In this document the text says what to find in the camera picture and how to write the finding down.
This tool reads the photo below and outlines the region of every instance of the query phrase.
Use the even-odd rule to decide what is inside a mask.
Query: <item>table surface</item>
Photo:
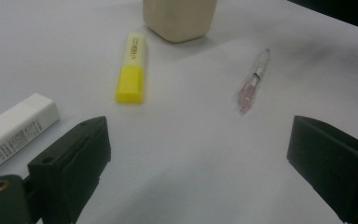
[[[145,102],[113,98],[129,32],[147,36]],[[252,109],[237,93],[271,50]],[[294,115],[358,138],[358,27],[284,0],[218,1],[210,32],[170,44],[140,0],[0,0],[0,113],[38,92],[61,120],[0,167],[106,116],[112,160],[77,223],[342,223],[289,164]]]

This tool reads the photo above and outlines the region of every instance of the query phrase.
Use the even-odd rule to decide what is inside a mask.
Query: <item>yellow cap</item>
[[[144,88],[145,35],[129,33],[116,88],[119,103],[141,103]]]
[[[116,101],[120,103],[141,103],[144,88],[144,70],[137,65],[121,67],[116,89]]]

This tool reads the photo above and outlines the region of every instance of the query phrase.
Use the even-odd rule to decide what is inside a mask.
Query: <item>highlighter body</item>
[[[146,37],[129,33],[116,88],[119,103],[141,103],[144,91]]]

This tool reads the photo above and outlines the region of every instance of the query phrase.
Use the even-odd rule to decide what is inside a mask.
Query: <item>ballpoint pen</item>
[[[239,93],[241,112],[244,114],[252,105],[255,100],[259,83],[266,72],[267,65],[269,64],[269,49],[264,50],[257,57],[257,67],[252,75],[246,80]]]

